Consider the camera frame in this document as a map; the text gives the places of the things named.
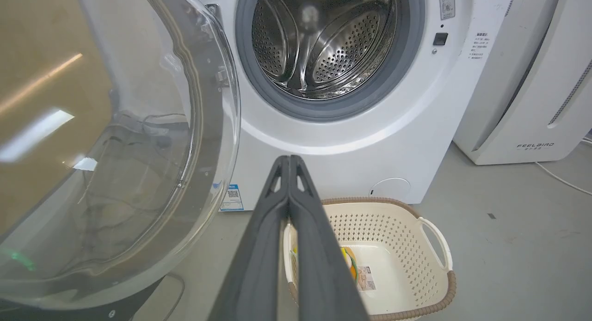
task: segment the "concrete floor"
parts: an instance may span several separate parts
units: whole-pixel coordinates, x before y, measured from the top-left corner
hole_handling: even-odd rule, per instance
[[[592,190],[592,148],[580,144],[545,164]],[[585,320],[592,314],[592,197],[534,164],[476,167],[450,146],[417,211],[452,249],[458,288],[453,303],[426,321]],[[175,272],[186,290],[170,321],[207,319],[249,213],[218,213]],[[279,319],[298,318],[280,278]],[[166,278],[135,320],[160,321],[180,292]]]

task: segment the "laundry basket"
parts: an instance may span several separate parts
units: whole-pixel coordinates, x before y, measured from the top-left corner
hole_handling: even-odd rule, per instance
[[[450,304],[456,293],[452,256],[429,220],[386,198],[330,199],[323,205],[339,245],[355,254],[358,290],[372,321],[417,319]],[[438,239],[444,264],[425,228]],[[297,232],[291,224],[283,239],[288,288],[298,302]]]

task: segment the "white appliance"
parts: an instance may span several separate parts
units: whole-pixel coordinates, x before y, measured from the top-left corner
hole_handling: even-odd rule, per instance
[[[477,165],[556,161],[592,127],[591,0],[512,0],[454,142]]]
[[[222,210],[252,210],[298,154],[321,198],[420,203],[510,0],[198,0],[237,67],[241,135]]]

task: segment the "woven rim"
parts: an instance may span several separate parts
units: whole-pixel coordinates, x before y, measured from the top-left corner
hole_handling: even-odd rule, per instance
[[[398,207],[402,207],[403,209],[409,211],[414,217],[419,218],[419,214],[413,210],[410,205],[403,203],[401,201],[397,201],[396,199],[391,198],[379,198],[379,197],[345,197],[345,198],[331,198],[325,199],[322,201],[323,205],[330,205],[330,204],[339,204],[339,203],[389,203],[393,205],[397,205]],[[439,312],[452,302],[454,296],[456,296],[456,275],[453,270],[450,270],[448,273],[448,290],[444,295],[444,298],[437,302],[436,304],[425,306],[424,308],[406,310],[404,312],[397,312],[397,313],[389,313],[389,314],[376,314],[376,315],[369,315],[371,321],[397,321],[397,320],[405,320],[405,319],[413,319],[416,317],[421,317],[423,315],[428,315],[432,313]],[[290,291],[290,295],[292,295],[292,299],[298,304],[298,289],[296,289],[296,285],[290,282],[288,283],[288,290]]]

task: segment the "air vent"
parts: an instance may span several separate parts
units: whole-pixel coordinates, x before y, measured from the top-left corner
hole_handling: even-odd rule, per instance
[[[512,3],[514,3],[514,0],[510,0],[510,4],[508,5],[508,9],[506,10],[506,14],[504,15],[504,17],[506,17],[508,15],[508,13],[510,13],[510,8],[512,7]]]
[[[553,118],[551,119],[551,121],[549,122],[548,125],[551,125],[553,122],[555,122],[557,120],[557,118],[561,115],[561,112],[563,112],[565,107],[567,107],[567,104],[569,104],[569,101],[574,96],[575,92],[578,91],[578,89],[580,88],[580,85],[582,85],[582,83],[584,82],[584,79],[586,79],[586,76],[588,76],[588,72],[590,72],[591,68],[592,68],[592,60],[590,61],[590,63],[588,63],[586,70],[584,70],[584,73],[580,76],[580,79],[578,80],[578,82],[575,83],[575,86],[573,87],[571,92],[569,92],[569,95],[567,96],[567,98],[565,99],[565,101],[563,102],[563,104],[561,105],[559,110],[557,110],[557,113],[555,113],[555,115],[553,116]]]

